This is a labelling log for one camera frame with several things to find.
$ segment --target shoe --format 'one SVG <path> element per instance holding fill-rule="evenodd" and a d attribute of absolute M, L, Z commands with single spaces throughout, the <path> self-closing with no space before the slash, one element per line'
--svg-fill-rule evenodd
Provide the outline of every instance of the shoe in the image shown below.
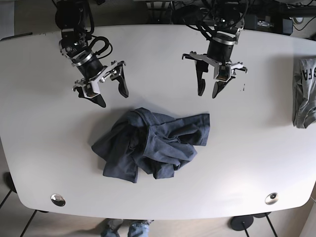
<path fill-rule="evenodd" d="M 106 228 L 117 231 L 123 224 L 123 219 L 107 219 Z"/>

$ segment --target white table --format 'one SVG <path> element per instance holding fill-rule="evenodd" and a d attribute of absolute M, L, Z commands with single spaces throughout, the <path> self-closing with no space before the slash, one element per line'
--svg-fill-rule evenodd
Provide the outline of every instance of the white table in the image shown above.
<path fill-rule="evenodd" d="M 97 28 L 125 60 L 129 98 L 117 81 L 100 85 L 107 108 L 72 92 L 81 79 L 58 49 L 60 32 L 0 42 L 0 136 L 21 202 L 29 208 L 124 219 L 194 219 L 298 207 L 316 180 L 316 125 L 292 125 L 294 57 L 316 42 L 244 31 L 232 60 L 248 67 L 211 99 L 213 69 L 197 94 L 195 65 L 183 53 L 208 42 L 185 26 Z M 145 107 L 177 118 L 209 112 L 206 147 L 171 179 L 140 171 L 137 184 L 102 176 L 91 145 L 126 111 Z M 270 193 L 279 201 L 266 205 Z M 50 197 L 66 200 L 55 206 Z"/>

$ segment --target folded gray shirt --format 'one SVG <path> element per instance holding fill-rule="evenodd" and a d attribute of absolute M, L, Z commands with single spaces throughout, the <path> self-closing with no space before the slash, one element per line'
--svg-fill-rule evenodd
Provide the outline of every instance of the folded gray shirt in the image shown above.
<path fill-rule="evenodd" d="M 209 114 L 175 119 L 139 108 L 121 117 L 92 150 L 106 161 L 104 176 L 136 183 L 141 168 L 155 179 L 170 178 L 197 154 L 193 145 L 206 146 L 209 129 Z"/>
<path fill-rule="evenodd" d="M 293 125 L 307 128 L 316 121 L 316 59 L 299 59 L 293 77 Z"/>

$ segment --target cable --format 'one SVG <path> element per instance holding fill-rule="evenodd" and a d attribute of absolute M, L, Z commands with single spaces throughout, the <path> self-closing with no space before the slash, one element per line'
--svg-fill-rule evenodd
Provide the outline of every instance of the cable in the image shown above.
<path fill-rule="evenodd" d="M 294 27 L 297 31 L 302 31 L 302 30 L 304 30 L 304 28 L 307 27 L 307 25 L 308 25 L 311 21 L 313 21 L 315 18 L 316 18 L 316 16 L 314 16 L 311 20 L 309 20 L 309 21 L 306 23 L 306 25 L 305 25 L 303 28 L 301 28 L 301 29 L 297 29 L 294 25 L 293 25 L 293 27 Z"/>
<path fill-rule="evenodd" d="M 175 11 L 175 10 L 176 10 L 176 6 L 175 6 L 175 4 L 174 4 L 174 1 L 171 2 L 171 5 L 172 5 L 172 8 L 173 8 L 173 11 Z M 183 23 L 184 23 L 187 27 L 189 27 L 190 29 L 195 30 L 195 31 L 199 31 L 197 28 L 194 28 L 194 27 L 188 25 L 188 24 L 185 22 L 185 20 L 184 20 L 183 18 L 182 18 L 182 20 L 183 20 Z"/>
<path fill-rule="evenodd" d="M 293 7 L 304 7 L 304 6 L 309 6 L 309 5 L 311 5 L 313 1 L 316 1 L 316 0 L 311 0 L 310 3 L 308 3 L 307 5 L 304 5 L 304 4 L 301 4 L 301 5 L 287 4 L 287 5 L 293 6 Z"/>
<path fill-rule="evenodd" d="M 90 4 L 89 4 L 88 0 L 86 0 L 86 6 L 87 6 L 87 9 L 88 9 L 88 15 L 89 15 L 89 21 L 90 21 L 90 31 L 88 32 L 86 30 L 86 32 L 89 33 L 92 36 L 92 34 L 94 32 L 94 20 L 93 20 Z"/>
<path fill-rule="evenodd" d="M 310 2 L 309 4 L 307 4 L 306 6 L 309 6 L 309 5 L 311 5 L 311 3 L 312 3 L 313 1 L 315 1 L 315 0 L 311 0 L 311 2 Z"/>
<path fill-rule="evenodd" d="M 55 7 L 57 7 L 57 5 L 56 5 L 56 3 L 55 3 L 55 1 L 54 0 L 51 0 L 52 2 L 53 2 L 53 4 L 55 5 Z"/>
<path fill-rule="evenodd" d="M 209 9 L 209 10 L 212 9 L 212 6 L 208 3 L 207 0 L 201 0 L 201 1 L 202 1 L 202 3 L 204 4 L 204 6 L 205 6 L 207 9 Z"/>
<path fill-rule="evenodd" d="M 255 2 L 256 2 L 256 0 L 253 0 L 253 1 L 252 1 L 252 5 L 251 5 L 250 8 L 249 8 L 249 13 L 251 13 L 252 7 L 253 7 L 253 5 L 255 4 Z"/>
<path fill-rule="evenodd" d="M 109 56 L 109 55 L 112 53 L 112 51 L 113 51 L 113 46 L 112 46 L 112 44 L 111 44 L 110 42 L 109 42 L 109 46 L 111 47 L 110 52 L 109 52 L 107 55 L 98 58 L 99 60 L 102 59 L 102 58 L 105 58 L 105 57 Z"/>
<path fill-rule="evenodd" d="M 229 29 L 229 28 L 234 27 L 235 25 L 237 25 L 237 24 L 238 24 L 240 21 L 242 21 L 243 18 L 245 17 L 245 15 L 246 15 L 246 13 L 247 13 L 247 10 L 248 10 L 248 6 L 249 6 L 249 2 L 248 2 L 248 0 L 246 0 L 246 7 L 245 7 L 245 9 L 244 9 L 243 14 L 242 14 L 241 17 L 238 19 L 238 21 L 236 21 L 235 23 L 233 23 L 233 24 L 231 24 L 231 25 L 228 25 L 228 26 L 226 26 L 226 27 L 224 27 L 224 28 L 216 29 L 216 31 L 226 30 L 226 29 Z"/>

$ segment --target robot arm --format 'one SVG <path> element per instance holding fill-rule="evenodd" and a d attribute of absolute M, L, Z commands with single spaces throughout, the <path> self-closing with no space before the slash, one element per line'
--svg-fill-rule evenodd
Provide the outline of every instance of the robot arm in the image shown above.
<path fill-rule="evenodd" d="M 105 108 L 98 82 L 105 82 L 106 79 L 119 82 L 118 91 L 127 98 L 128 89 L 125 82 L 123 65 L 125 62 L 112 62 L 110 66 L 103 66 L 99 59 L 111 54 L 113 47 L 105 37 L 93 35 L 94 22 L 90 6 L 87 0 L 61 0 L 56 3 L 57 12 L 55 15 L 56 25 L 61 29 L 62 39 L 59 42 L 60 52 L 69 58 L 72 65 L 77 67 L 83 75 L 83 79 L 77 80 L 73 91 L 77 91 L 79 98 L 85 98 Z M 91 30 L 85 29 L 86 20 L 89 17 Z M 104 43 L 103 48 L 93 52 L 92 47 L 97 41 Z M 108 48 L 110 52 L 103 56 Z"/>
<path fill-rule="evenodd" d="M 241 70 L 247 73 L 247 68 L 243 63 L 232 63 L 230 60 L 233 47 L 238 44 L 239 35 L 244 27 L 243 16 L 248 8 L 248 1 L 246 1 L 246 8 L 244 14 L 240 16 L 237 4 L 232 1 L 213 0 L 211 6 L 206 0 L 203 0 L 204 5 L 208 7 L 209 12 L 215 22 L 214 30 L 209 28 L 204 22 L 204 17 L 197 6 L 185 6 L 176 10 L 176 17 L 182 18 L 186 22 L 186 18 L 195 16 L 196 26 L 198 30 L 209 41 L 209 46 L 206 54 L 197 54 L 191 52 L 190 54 L 183 54 L 183 58 L 194 60 L 197 71 L 197 85 L 198 95 L 202 96 L 205 89 L 205 79 L 202 78 L 203 73 L 208 72 L 208 65 L 214 67 L 214 79 L 216 83 L 213 89 L 213 98 L 221 92 L 228 82 L 236 77 L 235 70 Z"/>

